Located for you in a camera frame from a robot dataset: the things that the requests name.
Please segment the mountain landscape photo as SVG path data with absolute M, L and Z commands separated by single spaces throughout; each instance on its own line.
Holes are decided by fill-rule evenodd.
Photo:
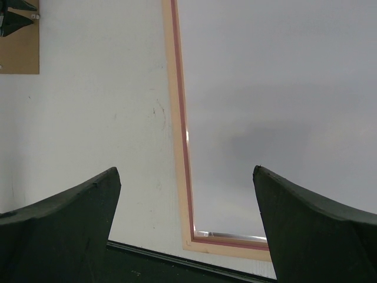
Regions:
M 260 165 L 376 212 L 376 2 L 178 1 L 194 225 L 262 237 Z

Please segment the pink wooden picture frame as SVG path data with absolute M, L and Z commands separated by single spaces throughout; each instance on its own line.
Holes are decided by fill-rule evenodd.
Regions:
M 270 262 L 267 243 L 196 235 L 178 5 L 177 1 L 162 1 L 161 4 L 183 249 Z

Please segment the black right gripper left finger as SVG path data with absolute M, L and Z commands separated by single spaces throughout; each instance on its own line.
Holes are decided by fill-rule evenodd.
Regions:
M 99 282 L 120 192 L 112 167 L 1 214 L 1 282 Z

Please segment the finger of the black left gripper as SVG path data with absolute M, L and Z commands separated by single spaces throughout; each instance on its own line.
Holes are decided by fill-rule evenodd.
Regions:
M 24 0 L 5 0 L 5 10 L 9 8 L 20 10 L 20 11 L 38 11 L 38 8 Z
M 11 11 L 1 12 L 1 37 L 33 24 L 33 20 Z

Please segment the brown cardboard backing board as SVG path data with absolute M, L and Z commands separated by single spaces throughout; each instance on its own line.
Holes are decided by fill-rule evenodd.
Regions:
M 8 10 L 32 19 L 33 24 L 1 37 L 1 74 L 39 74 L 39 1 L 27 2 L 38 11 Z M 5 1 L 1 1 L 1 12 L 5 11 Z

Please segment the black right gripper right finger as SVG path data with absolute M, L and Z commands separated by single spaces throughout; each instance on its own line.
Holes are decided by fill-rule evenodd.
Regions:
M 376 215 L 256 166 L 253 183 L 278 282 L 376 282 Z

